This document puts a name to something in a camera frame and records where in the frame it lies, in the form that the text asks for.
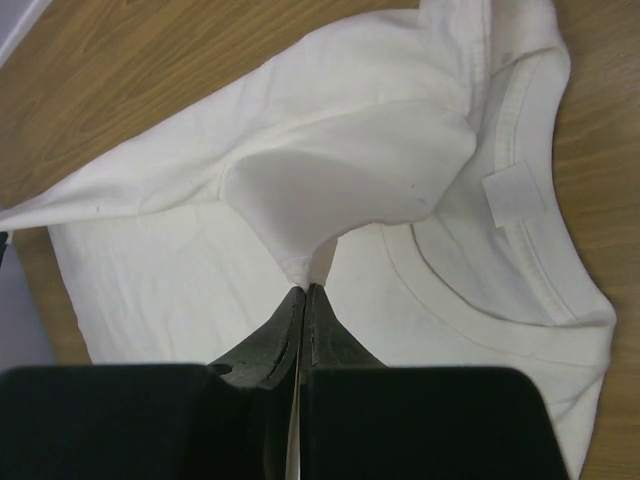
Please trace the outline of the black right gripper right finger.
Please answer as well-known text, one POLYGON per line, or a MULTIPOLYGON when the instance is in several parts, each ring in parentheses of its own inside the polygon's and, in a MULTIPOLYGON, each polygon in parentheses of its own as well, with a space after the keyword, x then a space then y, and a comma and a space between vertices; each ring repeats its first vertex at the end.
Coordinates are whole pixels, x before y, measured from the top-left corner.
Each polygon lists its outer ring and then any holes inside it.
POLYGON ((311 284, 304 310, 304 372, 329 368, 384 369, 339 321, 322 285, 311 284))

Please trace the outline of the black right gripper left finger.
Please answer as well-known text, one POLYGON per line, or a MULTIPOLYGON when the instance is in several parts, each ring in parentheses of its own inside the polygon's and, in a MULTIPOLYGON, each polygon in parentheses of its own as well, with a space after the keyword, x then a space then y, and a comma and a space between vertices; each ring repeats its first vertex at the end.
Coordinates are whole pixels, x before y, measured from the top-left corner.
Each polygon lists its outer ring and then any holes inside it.
POLYGON ((292 288, 262 326, 209 364, 212 372, 239 389, 277 386, 295 368, 305 303, 305 291, 292 288))

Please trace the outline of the white t shirt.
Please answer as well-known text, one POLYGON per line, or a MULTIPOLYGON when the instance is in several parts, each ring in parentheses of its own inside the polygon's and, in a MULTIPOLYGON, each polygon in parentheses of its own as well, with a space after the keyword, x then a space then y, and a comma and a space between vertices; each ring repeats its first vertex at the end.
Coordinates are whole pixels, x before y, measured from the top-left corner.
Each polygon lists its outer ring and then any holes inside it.
POLYGON ((318 282, 389 366, 526 373, 578 478, 616 314, 554 191, 569 75, 549 1, 350 17, 1 227, 48 229, 97 363, 211 361, 318 282))

